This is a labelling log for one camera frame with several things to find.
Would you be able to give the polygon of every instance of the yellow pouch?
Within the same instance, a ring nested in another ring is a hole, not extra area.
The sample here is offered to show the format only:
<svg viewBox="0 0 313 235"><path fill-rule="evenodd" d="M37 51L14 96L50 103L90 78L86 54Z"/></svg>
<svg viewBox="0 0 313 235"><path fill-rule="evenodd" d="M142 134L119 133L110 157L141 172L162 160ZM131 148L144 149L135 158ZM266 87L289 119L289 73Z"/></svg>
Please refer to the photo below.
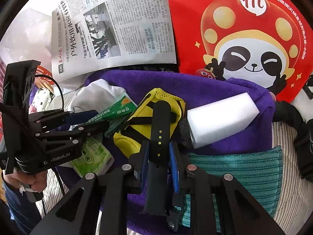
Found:
<svg viewBox="0 0 313 235"><path fill-rule="evenodd" d="M171 111L176 114L176 120L171 123L170 137L179 120L184 116L185 102L183 99L164 92L161 88L154 88L141 101L135 112L124 123L125 127L114 134L114 144L129 158L139 152L141 142L150 139L151 125L129 125L133 117L152 117L153 105L159 100L167 101Z"/></svg>

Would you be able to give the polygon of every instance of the panda mouth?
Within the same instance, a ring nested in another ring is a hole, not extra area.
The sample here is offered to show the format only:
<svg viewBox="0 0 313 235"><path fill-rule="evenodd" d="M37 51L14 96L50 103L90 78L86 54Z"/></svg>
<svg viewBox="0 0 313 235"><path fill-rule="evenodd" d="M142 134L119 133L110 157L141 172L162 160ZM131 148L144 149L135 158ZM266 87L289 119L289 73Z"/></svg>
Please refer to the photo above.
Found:
<svg viewBox="0 0 313 235"><path fill-rule="evenodd" d="M244 67L244 68L245 68L247 71L251 71L251 72L259 72L259 71L262 71L262 70L263 70L263 69L260 69L259 71L255 71L255 70L254 70L255 67L253 67L253 70L248 70L246 67Z"/></svg>

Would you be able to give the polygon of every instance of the white speech bubble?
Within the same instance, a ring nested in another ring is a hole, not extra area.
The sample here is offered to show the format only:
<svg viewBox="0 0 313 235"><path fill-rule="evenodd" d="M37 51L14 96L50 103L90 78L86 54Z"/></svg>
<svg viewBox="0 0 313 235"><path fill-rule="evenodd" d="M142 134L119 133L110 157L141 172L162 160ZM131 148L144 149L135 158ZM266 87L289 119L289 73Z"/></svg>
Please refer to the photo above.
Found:
<svg viewBox="0 0 313 235"><path fill-rule="evenodd" d="M240 0L242 6L256 16L262 15L266 11L265 0Z"/></svg>

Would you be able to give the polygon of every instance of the panda hand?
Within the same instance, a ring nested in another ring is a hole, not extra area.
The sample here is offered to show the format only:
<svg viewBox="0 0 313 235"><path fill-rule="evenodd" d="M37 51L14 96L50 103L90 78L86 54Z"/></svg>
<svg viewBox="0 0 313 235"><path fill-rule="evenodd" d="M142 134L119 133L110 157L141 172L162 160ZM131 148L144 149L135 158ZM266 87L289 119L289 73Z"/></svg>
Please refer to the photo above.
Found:
<svg viewBox="0 0 313 235"><path fill-rule="evenodd" d="M211 70L211 68L213 68L212 72L215 75L216 79L225 80L225 78L223 77L225 66L226 62L221 61L219 64L216 58L212 58L211 63L205 66L205 68L208 70Z"/></svg>
<svg viewBox="0 0 313 235"><path fill-rule="evenodd" d="M286 87L286 85L287 85L286 75L284 74L282 77L278 75L276 76L273 85L267 89L274 95L277 95Z"/></svg>

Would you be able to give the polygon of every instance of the yellow mesh fabric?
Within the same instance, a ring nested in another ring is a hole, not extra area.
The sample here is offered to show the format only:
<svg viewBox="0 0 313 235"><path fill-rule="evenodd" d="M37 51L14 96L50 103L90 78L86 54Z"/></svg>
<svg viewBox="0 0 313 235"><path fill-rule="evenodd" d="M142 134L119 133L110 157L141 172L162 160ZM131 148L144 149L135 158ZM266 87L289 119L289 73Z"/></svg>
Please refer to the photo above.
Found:
<svg viewBox="0 0 313 235"><path fill-rule="evenodd" d="M185 111L185 102L183 99L170 95L164 92L161 88L154 88L148 94L150 97L147 98L134 112L134 114L129 118L129 120L133 117L151 117L153 113L153 109L147 106L147 104L152 102L157 102L159 100L167 101L171 106L171 111L176 114L176 121L171 124L170 127L170 136L172 136L178 121L181 117L184 116ZM146 138L150 139L151 135L151 125L129 125L134 128L136 131L144 135ZM126 137L121 134L121 132L117 132L113 137L114 144L123 152L123 154L129 158L131 154L137 153L140 150L140 144L135 140Z"/></svg>

